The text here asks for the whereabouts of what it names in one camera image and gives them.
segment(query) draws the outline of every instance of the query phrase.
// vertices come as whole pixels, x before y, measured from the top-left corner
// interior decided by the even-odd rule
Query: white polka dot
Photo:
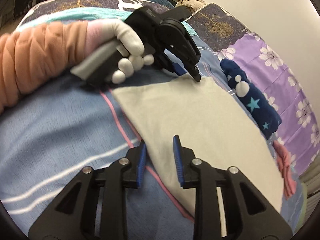
[[[240,75],[236,75],[235,80],[237,83],[239,83],[241,81],[241,76]]]
[[[236,94],[238,97],[243,98],[249,92],[250,86],[247,82],[241,81],[236,85]]]
[[[113,84],[120,84],[125,81],[125,74],[120,70],[116,70],[112,75],[111,81]]]
[[[129,60],[132,63],[134,71],[138,71],[143,67],[143,58],[141,56],[130,55]]]
[[[155,58],[153,57],[153,55],[149,54],[149,55],[145,55],[143,57],[143,62],[146,66],[150,66],[154,63]]]

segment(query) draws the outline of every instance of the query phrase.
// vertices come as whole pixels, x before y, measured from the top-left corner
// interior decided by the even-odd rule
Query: pink cloth
[[[295,182],[291,176],[291,156],[287,148],[278,141],[273,142],[273,147],[277,153],[279,171],[284,179],[284,196],[286,200],[288,200],[296,193],[297,189],[297,182]]]

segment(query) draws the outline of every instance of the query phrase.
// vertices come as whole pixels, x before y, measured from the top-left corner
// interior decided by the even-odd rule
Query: beige cloth
[[[145,140],[162,182],[191,214],[195,191],[183,190],[178,182],[172,149],[176,134],[211,166],[238,167],[280,212],[284,182],[265,139],[211,78],[197,83],[186,74],[168,83],[117,88],[113,95]]]
[[[178,3],[176,4],[176,7],[180,5],[184,5],[190,10],[192,14],[207,4],[203,0],[177,0],[177,1]]]

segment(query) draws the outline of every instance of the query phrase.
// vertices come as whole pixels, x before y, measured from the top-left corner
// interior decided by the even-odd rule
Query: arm
[[[31,93],[115,37],[131,55],[119,61],[119,70],[112,76],[114,83],[121,83],[144,64],[151,65],[153,57],[142,59],[141,39],[120,20],[100,19],[68,25],[53,22],[3,35],[0,38],[0,114],[5,107],[17,104],[20,94]]]
[[[0,113],[84,59],[87,22],[42,24],[0,38]]]

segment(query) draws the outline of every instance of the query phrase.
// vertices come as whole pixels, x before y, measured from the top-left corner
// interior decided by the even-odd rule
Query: white glove
[[[89,56],[100,45],[115,37],[123,44],[120,44],[117,49],[124,58],[119,60],[119,70],[113,73],[112,82],[120,84],[144,65],[153,64],[154,58],[152,55],[142,58],[144,46],[141,39],[129,25],[118,19],[100,19],[88,23],[85,56]]]

